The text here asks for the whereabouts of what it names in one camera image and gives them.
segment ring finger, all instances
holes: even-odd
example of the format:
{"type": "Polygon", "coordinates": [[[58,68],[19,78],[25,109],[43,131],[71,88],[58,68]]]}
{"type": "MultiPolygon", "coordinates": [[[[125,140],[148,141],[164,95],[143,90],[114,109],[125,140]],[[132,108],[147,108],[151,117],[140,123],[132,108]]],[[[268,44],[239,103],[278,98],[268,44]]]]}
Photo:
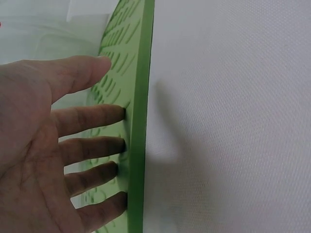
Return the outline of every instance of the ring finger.
{"type": "Polygon", "coordinates": [[[118,166],[114,162],[108,162],[96,166],[90,170],[70,173],[65,175],[65,183],[69,196],[75,197],[92,188],[107,183],[118,173],[118,166]]]}

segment embossed pattern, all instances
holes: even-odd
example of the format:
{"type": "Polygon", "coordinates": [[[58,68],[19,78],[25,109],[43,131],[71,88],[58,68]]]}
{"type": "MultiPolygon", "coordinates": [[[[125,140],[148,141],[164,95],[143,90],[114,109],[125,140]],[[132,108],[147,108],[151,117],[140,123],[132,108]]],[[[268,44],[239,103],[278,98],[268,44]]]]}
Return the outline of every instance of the embossed pattern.
{"type": "Polygon", "coordinates": [[[151,32],[153,19],[153,0],[121,0],[113,13],[111,20],[104,32],[100,55],[108,56],[112,61],[111,70],[102,80],[92,87],[87,99],[88,105],[93,104],[117,104],[126,109],[126,119],[109,127],[100,127],[87,131],[86,137],[117,136],[124,138],[126,152],[100,159],[87,161],[83,169],[90,169],[108,161],[119,164],[119,175],[107,184],[86,192],[82,198],[84,204],[96,204],[119,191],[128,191],[129,210],[134,214],[125,213],[116,220],[97,230],[96,233],[139,233],[142,232],[142,203],[143,203],[143,169],[145,118],[147,108],[148,74],[150,65],[151,32]],[[138,102],[140,110],[134,114],[134,102],[138,102]],[[135,150],[135,158],[131,159],[132,138],[139,138],[141,134],[142,148],[135,150]],[[129,177],[131,164],[135,164],[135,170],[129,177]],[[131,179],[136,183],[140,181],[141,187],[132,185],[131,179]]]}

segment green plastic panel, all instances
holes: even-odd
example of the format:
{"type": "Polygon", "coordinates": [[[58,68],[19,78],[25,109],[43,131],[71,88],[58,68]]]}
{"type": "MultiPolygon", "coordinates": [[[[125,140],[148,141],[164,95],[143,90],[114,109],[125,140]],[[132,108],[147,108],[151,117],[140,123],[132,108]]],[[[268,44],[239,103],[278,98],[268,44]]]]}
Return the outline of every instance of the green plastic panel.
{"type": "Polygon", "coordinates": [[[90,130],[87,137],[125,139],[125,153],[87,161],[90,169],[108,161],[119,164],[117,178],[83,195],[83,204],[94,204],[119,191],[128,192],[128,210],[97,230],[98,233],[141,233],[145,166],[148,80],[154,0],[121,0],[104,32],[100,55],[111,58],[111,70],[95,85],[88,105],[117,104],[126,108],[126,119],[90,130]]]}

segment white fabric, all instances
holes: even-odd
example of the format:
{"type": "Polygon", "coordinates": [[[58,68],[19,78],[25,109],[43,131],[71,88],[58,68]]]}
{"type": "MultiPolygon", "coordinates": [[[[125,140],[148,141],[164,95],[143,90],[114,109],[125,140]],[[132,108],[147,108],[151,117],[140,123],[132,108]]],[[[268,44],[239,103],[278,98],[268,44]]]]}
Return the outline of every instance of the white fabric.
{"type": "Polygon", "coordinates": [[[144,233],[311,232],[311,1],[156,0],[144,233]]]}

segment green board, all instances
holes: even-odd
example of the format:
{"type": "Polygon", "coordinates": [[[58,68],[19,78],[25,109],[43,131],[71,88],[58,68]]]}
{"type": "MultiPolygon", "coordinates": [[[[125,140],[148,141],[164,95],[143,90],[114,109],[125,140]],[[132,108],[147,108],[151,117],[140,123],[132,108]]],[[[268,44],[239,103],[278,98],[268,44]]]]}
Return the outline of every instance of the green board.
{"type": "Polygon", "coordinates": [[[87,104],[117,104],[126,108],[126,119],[92,129],[87,137],[124,138],[125,153],[87,161],[83,169],[115,161],[117,178],[83,194],[83,205],[104,201],[119,191],[128,193],[128,210],[97,230],[98,233],[141,233],[148,80],[154,16],[154,0],[121,0],[104,32],[100,55],[112,60],[111,70],[95,85],[87,104]]]}

